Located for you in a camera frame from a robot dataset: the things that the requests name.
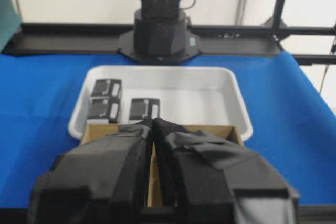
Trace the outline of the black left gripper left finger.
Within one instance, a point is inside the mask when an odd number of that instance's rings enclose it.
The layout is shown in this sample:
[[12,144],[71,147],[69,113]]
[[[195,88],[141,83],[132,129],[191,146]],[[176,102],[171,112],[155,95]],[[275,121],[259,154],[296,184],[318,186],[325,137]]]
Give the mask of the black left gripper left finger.
[[147,119],[59,154],[34,183],[28,223],[138,223],[152,144]]

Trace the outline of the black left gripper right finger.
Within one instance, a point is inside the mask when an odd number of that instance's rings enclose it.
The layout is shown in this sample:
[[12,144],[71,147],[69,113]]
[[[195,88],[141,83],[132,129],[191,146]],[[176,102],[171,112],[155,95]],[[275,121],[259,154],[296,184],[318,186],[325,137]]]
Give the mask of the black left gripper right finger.
[[298,193],[259,153],[157,118],[163,203],[186,223],[297,223]]

